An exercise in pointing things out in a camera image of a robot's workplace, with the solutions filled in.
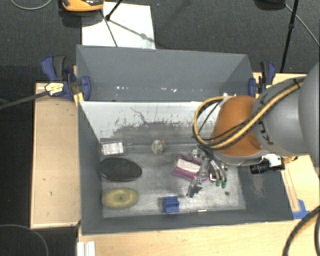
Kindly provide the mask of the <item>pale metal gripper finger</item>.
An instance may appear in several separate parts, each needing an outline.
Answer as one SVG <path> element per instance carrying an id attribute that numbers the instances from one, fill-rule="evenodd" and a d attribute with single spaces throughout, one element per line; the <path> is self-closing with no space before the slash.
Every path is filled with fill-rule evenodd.
<path id="1" fill-rule="evenodd" d="M 193 198 L 195 194 L 199 193 L 204 188 L 201 184 L 196 184 L 191 187 L 190 197 Z"/>
<path id="2" fill-rule="evenodd" d="M 196 193 L 198 193 L 198 179 L 195 177 L 188 186 L 186 196 L 193 197 Z"/>

